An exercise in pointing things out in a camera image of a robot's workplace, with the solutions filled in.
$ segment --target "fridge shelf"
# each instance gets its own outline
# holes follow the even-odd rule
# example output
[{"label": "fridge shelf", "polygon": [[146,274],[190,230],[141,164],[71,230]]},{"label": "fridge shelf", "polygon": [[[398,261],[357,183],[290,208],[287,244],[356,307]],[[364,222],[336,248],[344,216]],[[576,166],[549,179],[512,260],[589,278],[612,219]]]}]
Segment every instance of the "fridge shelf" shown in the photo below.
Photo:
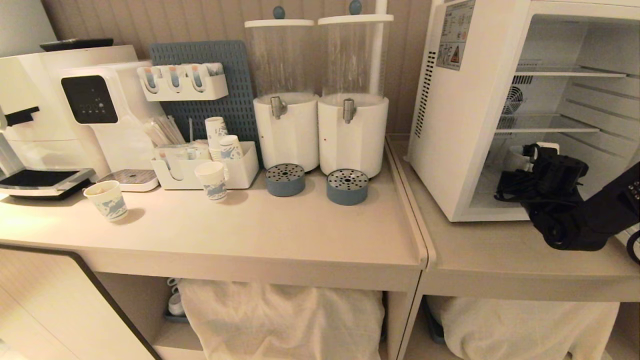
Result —
[{"label": "fridge shelf", "polygon": [[580,66],[519,66],[516,76],[567,76],[588,78],[625,78],[627,75],[619,72],[606,72]]},{"label": "fridge shelf", "polygon": [[600,129],[562,115],[503,115],[496,134],[597,133]]}]

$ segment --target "wall panel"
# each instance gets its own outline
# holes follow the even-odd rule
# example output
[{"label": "wall panel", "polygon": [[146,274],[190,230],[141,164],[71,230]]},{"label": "wall panel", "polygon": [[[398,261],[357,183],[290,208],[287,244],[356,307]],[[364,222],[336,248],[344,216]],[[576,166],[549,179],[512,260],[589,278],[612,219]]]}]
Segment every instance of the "wall panel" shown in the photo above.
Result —
[{"label": "wall panel", "polygon": [[[112,37],[148,58],[154,42],[244,40],[244,21],[270,19],[276,5],[288,19],[347,15],[350,0],[42,0],[60,39]],[[363,13],[375,0],[363,0]],[[395,16],[389,33],[385,94],[387,131],[408,133],[431,0],[389,0]]]}]

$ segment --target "sticker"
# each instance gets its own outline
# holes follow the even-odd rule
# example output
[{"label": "sticker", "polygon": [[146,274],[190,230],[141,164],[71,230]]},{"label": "sticker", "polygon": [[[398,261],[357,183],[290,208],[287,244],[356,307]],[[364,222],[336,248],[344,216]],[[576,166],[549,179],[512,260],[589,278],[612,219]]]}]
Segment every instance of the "sticker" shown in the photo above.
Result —
[{"label": "sticker", "polygon": [[447,6],[440,35],[437,66],[460,70],[475,5],[476,0],[467,0]]}]

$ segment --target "white towel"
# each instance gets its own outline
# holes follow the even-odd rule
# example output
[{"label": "white towel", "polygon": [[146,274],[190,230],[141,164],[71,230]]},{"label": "white towel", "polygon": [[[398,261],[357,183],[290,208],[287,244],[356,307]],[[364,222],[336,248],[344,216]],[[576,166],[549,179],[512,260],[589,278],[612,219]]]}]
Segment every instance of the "white towel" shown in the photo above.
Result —
[{"label": "white towel", "polygon": [[464,360],[600,360],[619,302],[428,297],[449,350]]},{"label": "white towel", "polygon": [[183,279],[208,360],[380,360],[380,291]]}]

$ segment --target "blue pegboard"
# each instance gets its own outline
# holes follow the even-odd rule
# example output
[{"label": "blue pegboard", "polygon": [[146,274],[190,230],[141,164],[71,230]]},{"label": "blue pegboard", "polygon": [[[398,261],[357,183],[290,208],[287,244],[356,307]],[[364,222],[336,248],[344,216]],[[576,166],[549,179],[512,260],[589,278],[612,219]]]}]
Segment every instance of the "blue pegboard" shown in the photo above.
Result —
[{"label": "blue pegboard", "polygon": [[262,163],[258,128],[253,112],[253,88],[244,42],[174,42],[151,44],[149,50],[154,65],[222,63],[227,78],[228,96],[211,101],[163,101],[161,106],[167,115],[173,115],[185,139],[189,138],[189,118],[193,119],[194,138],[206,139],[204,119],[212,116],[223,117],[230,134],[237,135],[240,141],[255,142]]}]

